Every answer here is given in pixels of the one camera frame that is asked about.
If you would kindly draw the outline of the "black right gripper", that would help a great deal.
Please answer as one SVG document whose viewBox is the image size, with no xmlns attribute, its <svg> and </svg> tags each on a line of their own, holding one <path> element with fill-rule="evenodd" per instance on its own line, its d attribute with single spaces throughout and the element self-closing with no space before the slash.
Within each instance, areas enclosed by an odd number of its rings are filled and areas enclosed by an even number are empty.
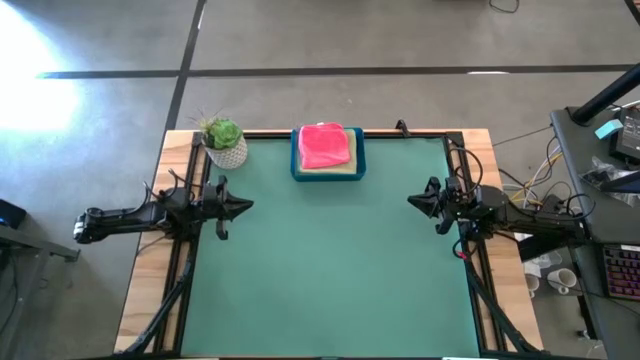
<svg viewBox="0 0 640 360">
<path fill-rule="evenodd" d="M 407 201 L 427 218 L 438 218 L 436 233 L 447 234 L 465 211 L 469 201 L 458 177 L 448 177 L 441 184 L 435 176 L 429 178 L 425 192 L 410 195 Z"/>
</svg>

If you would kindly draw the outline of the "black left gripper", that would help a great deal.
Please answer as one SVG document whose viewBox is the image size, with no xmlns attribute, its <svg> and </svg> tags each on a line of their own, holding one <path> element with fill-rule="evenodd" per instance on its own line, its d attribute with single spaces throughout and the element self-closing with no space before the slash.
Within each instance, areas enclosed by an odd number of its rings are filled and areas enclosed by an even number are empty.
<svg viewBox="0 0 640 360">
<path fill-rule="evenodd" d="M 229 237 L 226 222 L 233 221 L 254 204 L 252 200 L 228 196 L 227 183 L 227 178 L 220 175 L 217 184 L 204 185 L 201 189 L 199 205 L 199 219 L 204 222 L 214 219 L 215 233 L 220 240 L 227 240 Z"/>
</svg>

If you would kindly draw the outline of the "pale green teal-edged towel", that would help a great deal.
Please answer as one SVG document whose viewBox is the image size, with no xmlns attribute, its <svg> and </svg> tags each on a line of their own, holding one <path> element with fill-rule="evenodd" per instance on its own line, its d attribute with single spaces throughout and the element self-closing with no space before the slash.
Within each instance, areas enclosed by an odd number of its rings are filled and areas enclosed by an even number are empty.
<svg viewBox="0 0 640 360">
<path fill-rule="evenodd" d="M 366 171 L 366 168 L 360 170 L 358 168 L 358 141 L 359 133 L 354 129 L 344 130 L 347 141 L 348 149 L 350 152 L 350 161 L 344 164 L 324 167 L 305 169 L 301 165 L 301 155 L 299 150 L 296 149 L 292 152 L 292 174 L 298 181 L 346 181 L 346 180 L 358 180 L 361 175 Z"/>
</svg>

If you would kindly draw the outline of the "pink microfiber towel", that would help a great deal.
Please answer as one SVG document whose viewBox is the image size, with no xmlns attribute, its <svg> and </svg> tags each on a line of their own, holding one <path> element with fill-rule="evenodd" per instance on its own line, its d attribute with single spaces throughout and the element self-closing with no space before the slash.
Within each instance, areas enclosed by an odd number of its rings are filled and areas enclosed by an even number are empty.
<svg viewBox="0 0 640 360">
<path fill-rule="evenodd" d="M 333 167 L 351 160 L 349 136 L 344 127 L 336 123 L 302 126 L 298 151 L 303 169 Z"/>
</svg>

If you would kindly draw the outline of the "succulent in patterned white pot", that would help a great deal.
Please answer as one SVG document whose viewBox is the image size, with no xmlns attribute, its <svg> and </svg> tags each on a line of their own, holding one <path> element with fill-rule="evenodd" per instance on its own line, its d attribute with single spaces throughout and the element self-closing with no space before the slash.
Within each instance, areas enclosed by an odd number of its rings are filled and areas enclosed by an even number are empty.
<svg viewBox="0 0 640 360">
<path fill-rule="evenodd" d="M 197 121 L 201 143 L 211 161 L 219 168 L 232 170 L 242 166 L 248 157 L 243 130 L 230 118 L 203 117 Z"/>
</svg>

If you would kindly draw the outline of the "blue plastic bin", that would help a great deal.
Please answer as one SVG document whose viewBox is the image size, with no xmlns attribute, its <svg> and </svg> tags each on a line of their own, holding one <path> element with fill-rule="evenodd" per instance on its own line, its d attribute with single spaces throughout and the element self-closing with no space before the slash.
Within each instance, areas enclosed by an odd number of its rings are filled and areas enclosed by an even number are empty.
<svg viewBox="0 0 640 360">
<path fill-rule="evenodd" d="M 292 131 L 291 174 L 296 181 L 358 181 L 365 172 L 361 128 L 322 123 Z"/>
</svg>

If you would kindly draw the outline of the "green table mat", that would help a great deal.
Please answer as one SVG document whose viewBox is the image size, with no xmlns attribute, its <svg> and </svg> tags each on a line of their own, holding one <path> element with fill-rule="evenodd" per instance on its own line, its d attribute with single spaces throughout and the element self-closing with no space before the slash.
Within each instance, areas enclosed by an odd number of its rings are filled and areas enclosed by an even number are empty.
<svg viewBox="0 0 640 360">
<path fill-rule="evenodd" d="M 409 202 L 448 172 L 440 139 L 369 139 L 348 182 L 296 181 L 286 139 L 248 149 L 227 179 L 252 206 L 227 240 L 202 227 L 183 355 L 478 354 L 458 233 Z"/>
</svg>

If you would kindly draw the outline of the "black flat bar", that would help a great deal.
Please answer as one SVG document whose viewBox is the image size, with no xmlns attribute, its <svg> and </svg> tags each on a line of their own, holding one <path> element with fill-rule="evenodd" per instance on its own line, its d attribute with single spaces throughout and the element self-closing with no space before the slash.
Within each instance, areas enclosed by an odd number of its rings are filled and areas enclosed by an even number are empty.
<svg viewBox="0 0 640 360">
<path fill-rule="evenodd" d="M 587 243 L 584 239 L 567 236 L 534 235 L 518 242 L 518 251 L 523 262 L 540 257 L 564 247 L 578 247 Z"/>
</svg>

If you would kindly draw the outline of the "black power adapter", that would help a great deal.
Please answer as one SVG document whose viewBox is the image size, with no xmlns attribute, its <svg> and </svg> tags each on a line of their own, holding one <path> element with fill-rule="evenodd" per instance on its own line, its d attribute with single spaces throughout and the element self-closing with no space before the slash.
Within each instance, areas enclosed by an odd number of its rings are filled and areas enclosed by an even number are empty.
<svg viewBox="0 0 640 360">
<path fill-rule="evenodd" d="M 564 201 L 554 194 L 547 195 L 539 206 L 544 214 L 560 214 L 564 212 Z"/>
</svg>

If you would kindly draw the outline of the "white mug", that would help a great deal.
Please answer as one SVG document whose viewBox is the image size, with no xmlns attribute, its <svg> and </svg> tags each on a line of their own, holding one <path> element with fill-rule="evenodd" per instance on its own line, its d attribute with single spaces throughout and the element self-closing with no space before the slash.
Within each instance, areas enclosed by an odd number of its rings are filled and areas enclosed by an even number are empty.
<svg viewBox="0 0 640 360">
<path fill-rule="evenodd" d="M 578 282 L 577 275 L 568 268 L 549 272 L 546 280 L 560 295 L 568 295 Z"/>
</svg>

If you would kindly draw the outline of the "grey side desk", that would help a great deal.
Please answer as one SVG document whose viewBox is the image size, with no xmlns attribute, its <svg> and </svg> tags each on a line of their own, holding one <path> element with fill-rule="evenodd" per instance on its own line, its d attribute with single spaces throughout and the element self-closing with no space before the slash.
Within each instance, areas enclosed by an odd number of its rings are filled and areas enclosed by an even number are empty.
<svg viewBox="0 0 640 360">
<path fill-rule="evenodd" d="M 608 155 L 609 145 L 598 140 L 594 131 L 608 117 L 598 115 L 581 126 L 570 118 L 567 109 L 550 114 L 569 176 L 581 196 L 573 200 L 580 206 L 590 238 L 571 250 L 586 288 L 586 303 L 597 337 L 604 343 L 609 360 L 640 360 L 640 301 L 609 297 L 605 289 L 601 247 L 631 245 L 640 247 L 640 207 L 631 207 L 585 183 L 581 175 L 592 168 L 592 158 L 620 166 Z"/>
</svg>

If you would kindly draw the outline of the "clear plastic bag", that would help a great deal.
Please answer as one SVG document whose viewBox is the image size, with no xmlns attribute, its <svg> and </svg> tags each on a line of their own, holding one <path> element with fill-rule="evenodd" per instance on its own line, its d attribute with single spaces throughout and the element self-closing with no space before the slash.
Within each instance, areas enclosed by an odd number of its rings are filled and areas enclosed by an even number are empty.
<svg viewBox="0 0 640 360">
<path fill-rule="evenodd" d="M 623 168 L 592 157 L 592 167 L 581 179 L 600 192 L 631 207 L 640 207 L 640 165 L 626 163 Z"/>
</svg>

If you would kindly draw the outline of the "light blue small box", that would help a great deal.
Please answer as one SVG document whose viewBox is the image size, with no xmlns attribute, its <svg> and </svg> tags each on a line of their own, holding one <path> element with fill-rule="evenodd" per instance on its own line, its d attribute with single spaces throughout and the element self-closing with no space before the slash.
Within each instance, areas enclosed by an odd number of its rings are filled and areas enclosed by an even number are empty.
<svg viewBox="0 0 640 360">
<path fill-rule="evenodd" d="M 619 119 L 611 119 L 601 125 L 594 131 L 595 136 L 599 140 L 604 140 L 611 137 L 623 128 L 623 124 Z"/>
</svg>

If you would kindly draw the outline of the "black furniture base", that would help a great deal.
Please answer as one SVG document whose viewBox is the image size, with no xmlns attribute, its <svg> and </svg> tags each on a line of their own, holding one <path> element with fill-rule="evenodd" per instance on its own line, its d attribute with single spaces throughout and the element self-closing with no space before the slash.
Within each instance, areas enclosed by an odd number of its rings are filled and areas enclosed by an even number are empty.
<svg viewBox="0 0 640 360">
<path fill-rule="evenodd" d="M 0 225 L 0 360 L 14 353 L 17 330 L 28 299 L 39 286 L 51 256 L 75 262 L 79 250 Z"/>
</svg>

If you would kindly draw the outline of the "black keyboard blue backlight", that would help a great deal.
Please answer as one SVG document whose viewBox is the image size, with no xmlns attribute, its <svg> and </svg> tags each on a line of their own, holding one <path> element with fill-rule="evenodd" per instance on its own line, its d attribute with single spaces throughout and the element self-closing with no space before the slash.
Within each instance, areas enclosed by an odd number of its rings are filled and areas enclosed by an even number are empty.
<svg viewBox="0 0 640 360">
<path fill-rule="evenodd" d="M 640 246 L 604 246 L 602 261 L 607 294 L 640 302 Z"/>
</svg>

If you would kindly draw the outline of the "black electronic device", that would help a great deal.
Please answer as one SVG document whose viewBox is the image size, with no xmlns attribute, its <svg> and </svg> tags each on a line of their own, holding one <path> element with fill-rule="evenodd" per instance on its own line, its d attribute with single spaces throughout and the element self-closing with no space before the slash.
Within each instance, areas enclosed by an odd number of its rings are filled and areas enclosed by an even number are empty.
<svg viewBox="0 0 640 360">
<path fill-rule="evenodd" d="M 609 155 L 625 163 L 640 165 L 640 108 L 624 108 L 616 113 L 622 128 L 611 136 Z"/>
</svg>

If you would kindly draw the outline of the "black pole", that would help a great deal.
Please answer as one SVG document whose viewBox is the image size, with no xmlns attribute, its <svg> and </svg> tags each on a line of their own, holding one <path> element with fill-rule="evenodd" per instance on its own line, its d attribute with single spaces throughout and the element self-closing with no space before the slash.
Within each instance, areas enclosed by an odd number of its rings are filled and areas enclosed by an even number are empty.
<svg viewBox="0 0 640 360">
<path fill-rule="evenodd" d="M 609 105 L 640 85 L 640 62 L 600 91 L 592 99 L 571 113 L 574 123 L 586 126 L 589 121 Z"/>
</svg>

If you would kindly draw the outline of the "black box blue light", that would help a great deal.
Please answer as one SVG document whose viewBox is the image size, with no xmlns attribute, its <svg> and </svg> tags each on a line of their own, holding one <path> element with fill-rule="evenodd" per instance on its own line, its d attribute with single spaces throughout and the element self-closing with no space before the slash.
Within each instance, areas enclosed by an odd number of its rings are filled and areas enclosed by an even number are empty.
<svg viewBox="0 0 640 360">
<path fill-rule="evenodd" d="M 0 199 L 0 225 L 18 229 L 23 223 L 27 212 L 19 206 Z"/>
</svg>

